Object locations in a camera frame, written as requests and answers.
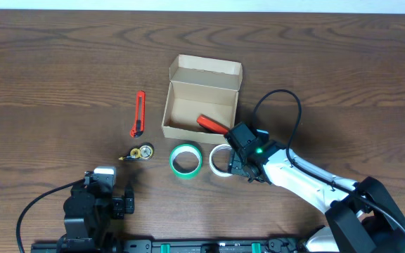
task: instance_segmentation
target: brown wooden surface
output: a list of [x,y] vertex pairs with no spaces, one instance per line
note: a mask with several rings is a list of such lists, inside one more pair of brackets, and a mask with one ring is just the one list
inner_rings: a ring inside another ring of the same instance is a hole
[[[325,223],[291,192],[221,179],[207,165],[192,181],[168,165],[160,129],[168,67],[178,53],[239,61],[237,122],[272,89],[291,89],[303,116],[294,149],[328,171],[382,181],[405,214],[405,15],[0,11],[0,252],[16,252],[15,223],[39,194],[101,164],[134,181],[136,212],[124,232],[165,238],[303,235]],[[146,92],[146,131],[129,136],[135,94]],[[287,96],[259,112],[274,138],[296,115]],[[148,162],[119,163],[133,145]],[[69,191],[28,212],[22,238],[56,240]]]

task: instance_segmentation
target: tape roll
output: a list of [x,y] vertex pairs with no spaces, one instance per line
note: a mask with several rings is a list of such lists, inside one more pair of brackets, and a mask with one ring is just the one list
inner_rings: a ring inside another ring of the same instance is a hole
[[[176,159],[176,157],[184,152],[190,152],[198,158],[198,166],[193,170],[188,173],[182,173],[180,171],[177,171],[174,168],[173,162]],[[201,152],[194,146],[190,144],[182,144],[177,147],[175,147],[172,151],[172,153],[169,155],[169,166],[172,168],[172,171],[174,174],[179,177],[180,179],[192,179],[196,175],[198,175],[199,171],[201,170],[201,165],[203,164],[203,156],[201,155]]]
[[220,169],[218,169],[218,167],[214,164],[214,154],[220,150],[232,150],[232,147],[229,144],[221,144],[218,145],[217,147],[215,147],[212,152],[210,152],[210,156],[209,156],[209,165],[210,165],[210,169],[215,173],[215,175],[217,176],[221,176],[221,177],[228,177],[228,176],[232,176],[232,174],[230,173],[226,173],[226,172],[222,172],[220,171]]

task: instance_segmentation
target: yellow and black tool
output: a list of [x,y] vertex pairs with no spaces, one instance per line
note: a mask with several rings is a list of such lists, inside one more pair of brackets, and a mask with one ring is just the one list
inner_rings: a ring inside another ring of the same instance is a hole
[[118,158],[121,161],[145,161],[149,160],[154,154],[154,148],[151,144],[143,144],[140,147],[133,147],[128,155]]

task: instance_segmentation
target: green clip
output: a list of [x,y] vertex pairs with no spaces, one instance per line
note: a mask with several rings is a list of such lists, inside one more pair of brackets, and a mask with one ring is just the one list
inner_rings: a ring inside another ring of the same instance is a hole
[[160,245],[160,253],[170,253],[170,248],[169,245]]
[[251,244],[251,247],[252,247],[252,253],[261,253],[260,243],[254,242]]

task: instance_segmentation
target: white tape roll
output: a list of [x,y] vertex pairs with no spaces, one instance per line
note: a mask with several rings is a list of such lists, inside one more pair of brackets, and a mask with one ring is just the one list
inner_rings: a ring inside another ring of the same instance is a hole
[[218,145],[217,147],[215,147],[212,152],[210,153],[209,156],[209,165],[210,165],[210,169],[215,173],[215,175],[217,176],[221,176],[221,177],[228,177],[228,176],[232,176],[232,174],[226,173],[226,172],[222,172],[218,169],[217,166],[215,166],[214,164],[214,160],[213,160],[213,156],[216,152],[220,151],[220,150],[232,150],[232,147],[229,144],[221,144]]

